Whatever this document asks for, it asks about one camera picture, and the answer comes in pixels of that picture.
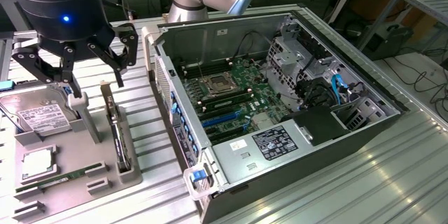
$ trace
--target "hard drive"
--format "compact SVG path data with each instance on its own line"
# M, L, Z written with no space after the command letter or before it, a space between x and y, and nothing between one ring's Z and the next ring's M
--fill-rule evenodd
M77 112L66 105L65 90L57 83L29 81L10 84L0 92L0 110L17 127L18 132L34 131L48 136L72 127L69 122L78 119Z

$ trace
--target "metal workbench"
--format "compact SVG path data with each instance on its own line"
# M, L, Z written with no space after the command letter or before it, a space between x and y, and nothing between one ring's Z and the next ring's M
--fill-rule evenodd
M438 22L444 23L448 26L448 0L404 0L410 6L418 8L421 11L424 11L428 15L430 15ZM386 6L384 7L384 10L378 17L376 18L376 21L369 28L365 35L362 35L362 38L358 42L357 48L358 50L362 50L368 42L370 41L370 38L376 32L376 29L378 25L384 22L386 19L386 16L389 15L390 11L394 9L394 6L397 4L398 0L389 0Z
M340 46L378 83L410 109L397 124L361 150L214 223L441 223L448 221L448 129L446 123L416 100L410 101L382 71L329 26L305 8L273 7L273 12L296 9ZM141 28L161 19L136 22ZM16 36L34 36L17 33ZM41 54L56 63L57 58ZM100 80L113 73L98 59L76 63L74 76L90 98L89 110L102 108ZM10 61L8 78L30 75ZM136 66L124 76L124 88L112 86L114 99L126 109L144 181L38 223L198 223L198 212L188 197L170 141L146 80L142 50ZM12 127L0 122L0 223L9 219L16 200L9 196Z

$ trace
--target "blue pcie slot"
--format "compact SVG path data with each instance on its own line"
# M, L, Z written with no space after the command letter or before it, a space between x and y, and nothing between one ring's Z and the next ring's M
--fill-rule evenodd
M241 110L230 113L230 114L226 114L213 120L209 120L206 122L202 123L202 127L209 127L209 126L213 126L218 123L222 123L222 122L226 122L226 121L230 121L233 119L236 119L238 116L240 116L240 113L241 113Z

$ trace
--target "motherboard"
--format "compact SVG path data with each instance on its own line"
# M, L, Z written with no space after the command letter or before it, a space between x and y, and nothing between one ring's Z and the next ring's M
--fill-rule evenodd
M200 76L185 78L184 88L214 145L274 125L289 110L252 59L232 61L224 72L210 69L197 69Z

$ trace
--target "green circuit board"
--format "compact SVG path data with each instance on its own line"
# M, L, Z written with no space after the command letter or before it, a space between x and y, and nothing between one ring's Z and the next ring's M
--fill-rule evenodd
M265 70L258 70L258 68L248 59L240 59L233 62L232 69L226 72L194 79L184 79L184 88L201 123L218 119L222 115L238 113L236 119L204 127L213 144L260 130L261 124L252 121L253 116L260 113L269 117L273 124L278 123L282 116L289 113L269 84L262 82L260 71ZM220 83L225 82L224 87L228 90L221 91L222 86L218 85L210 87L210 82L216 79L221 81ZM218 102L206 103L206 105L205 102L201 105L197 104L198 101L222 96L228 96L228 98L220 99ZM216 108L208 106L209 104L216 104Z

